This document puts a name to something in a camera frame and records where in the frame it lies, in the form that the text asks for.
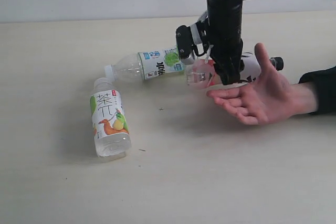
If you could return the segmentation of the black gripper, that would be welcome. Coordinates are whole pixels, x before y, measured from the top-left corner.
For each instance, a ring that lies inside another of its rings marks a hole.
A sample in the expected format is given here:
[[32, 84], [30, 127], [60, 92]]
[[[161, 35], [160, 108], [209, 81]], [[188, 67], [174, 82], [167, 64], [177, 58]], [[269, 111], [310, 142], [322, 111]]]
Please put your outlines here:
[[209, 40], [215, 71], [223, 85], [240, 80], [243, 70], [241, 39], [243, 0], [207, 1]]

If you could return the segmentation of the black sleeved forearm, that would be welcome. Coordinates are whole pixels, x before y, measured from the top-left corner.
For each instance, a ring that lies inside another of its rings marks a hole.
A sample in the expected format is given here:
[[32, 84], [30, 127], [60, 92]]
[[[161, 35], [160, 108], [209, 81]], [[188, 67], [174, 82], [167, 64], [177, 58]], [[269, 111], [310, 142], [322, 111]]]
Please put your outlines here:
[[335, 113], [335, 67], [305, 73], [291, 86], [291, 115]]

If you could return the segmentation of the person's open hand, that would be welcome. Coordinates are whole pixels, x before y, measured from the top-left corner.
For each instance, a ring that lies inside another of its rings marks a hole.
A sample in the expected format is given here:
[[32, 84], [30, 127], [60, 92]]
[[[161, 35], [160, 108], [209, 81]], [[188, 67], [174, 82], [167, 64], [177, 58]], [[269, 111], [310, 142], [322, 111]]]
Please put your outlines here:
[[295, 115], [300, 86], [290, 85], [271, 64], [262, 43], [255, 46], [255, 56], [261, 68], [252, 83], [226, 90], [211, 90], [207, 96], [240, 122], [265, 125], [280, 122]]

